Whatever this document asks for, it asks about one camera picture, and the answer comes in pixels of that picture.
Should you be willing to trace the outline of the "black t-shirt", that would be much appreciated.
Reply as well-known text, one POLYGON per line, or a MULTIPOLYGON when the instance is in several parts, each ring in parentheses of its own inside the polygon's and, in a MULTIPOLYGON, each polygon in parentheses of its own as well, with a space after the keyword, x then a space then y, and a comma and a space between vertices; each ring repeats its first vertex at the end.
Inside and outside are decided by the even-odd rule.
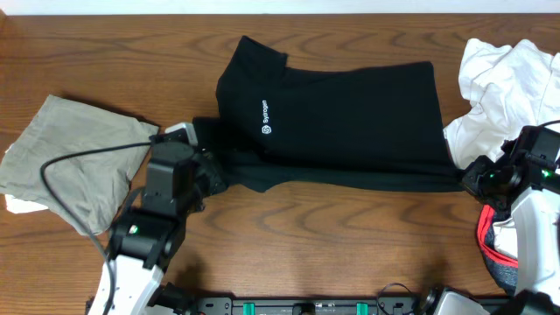
POLYGON ((259 193, 290 181, 459 190, 430 62, 318 72, 287 61, 242 38, 218 80, 218 116, 192 121, 227 183, 259 193))

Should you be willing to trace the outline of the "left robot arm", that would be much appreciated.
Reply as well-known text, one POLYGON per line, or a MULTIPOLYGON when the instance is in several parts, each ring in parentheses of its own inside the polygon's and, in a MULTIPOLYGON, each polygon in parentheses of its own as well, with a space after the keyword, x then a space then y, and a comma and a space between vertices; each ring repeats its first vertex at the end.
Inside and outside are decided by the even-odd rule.
POLYGON ((162 279, 186 237, 187 217, 227 188, 213 155, 181 142, 155 144, 146 185, 109 230, 108 261, 91 314, 195 314, 198 303, 162 279))

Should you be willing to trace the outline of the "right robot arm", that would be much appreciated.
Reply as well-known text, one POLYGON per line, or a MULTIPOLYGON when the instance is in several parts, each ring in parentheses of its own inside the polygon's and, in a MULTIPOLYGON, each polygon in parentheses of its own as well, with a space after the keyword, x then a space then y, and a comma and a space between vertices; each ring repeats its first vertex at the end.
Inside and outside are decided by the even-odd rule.
POLYGON ((515 294, 498 314, 559 312, 559 134, 549 123, 525 126, 497 161, 480 156, 461 184, 477 201, 509 214, 518 249, 515 294))

